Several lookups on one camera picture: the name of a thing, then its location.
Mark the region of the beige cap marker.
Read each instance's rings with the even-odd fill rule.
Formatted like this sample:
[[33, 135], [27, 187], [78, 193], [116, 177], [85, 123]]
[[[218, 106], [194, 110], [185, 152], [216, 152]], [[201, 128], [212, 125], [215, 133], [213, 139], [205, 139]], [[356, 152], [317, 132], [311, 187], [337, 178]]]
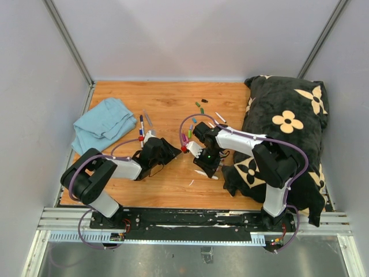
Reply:
[[198, 174], [200, 174], [200, 175], [203, 175], [203, 176], [205, 176], [205, 177], [208, 177], [208, 178], [210, 178], [210, 179], [215, 179], [215, 180], [218, 180], [219, 178], [217, 177], [217, 176], [215, 176], [215, 175], [213, 175], [213, 176], [208, 176], [207, 175], [207, 173], [205, 173], [205, 172], [203, 172], [203, 171], [199, 171], [199, 170], [194, 170], [196, 173], [198, 173]]

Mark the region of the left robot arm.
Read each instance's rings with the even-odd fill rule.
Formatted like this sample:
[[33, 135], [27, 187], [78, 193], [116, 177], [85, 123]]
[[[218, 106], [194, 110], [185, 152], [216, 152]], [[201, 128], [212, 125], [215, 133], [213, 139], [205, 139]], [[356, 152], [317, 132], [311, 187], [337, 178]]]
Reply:
[[180, 153], [180, 149], [157, 137], [148, 138], [132, 157], [104, 155], [91, 148], [62, 174], [61, 185], [71, 198], [93, 209], [97, 213], [95, 217], [101, 216], [110, 228], [128, 227], [129, 217], [124, 214], [123, 206], [105, 190], [109, 181], [141, 181], [156, 166], [166, 166]]

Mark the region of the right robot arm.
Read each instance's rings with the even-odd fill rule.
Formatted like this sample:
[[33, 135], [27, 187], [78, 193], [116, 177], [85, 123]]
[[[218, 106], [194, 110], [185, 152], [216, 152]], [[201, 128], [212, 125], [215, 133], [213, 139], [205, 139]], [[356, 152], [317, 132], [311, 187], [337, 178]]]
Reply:
[[306, 154], [297, 146], [265, 134], [252, 134], [227, 125], [210, 128], [200, 122], [193, 130], [197, 142], [183, 146], [183, 152], [194, 156], [194, 164], [212, 178], [220, 165], [221, 152], [233, 150], [246, 156], [244, 163], [234, 166], [239, 174], [245, 173], [251, 184], [257, 180], [266, 185], [261, 208], [262, 226], [273, 231], [282, 224], [287, 209], [287, 195], [293, 181], [308, 166]]

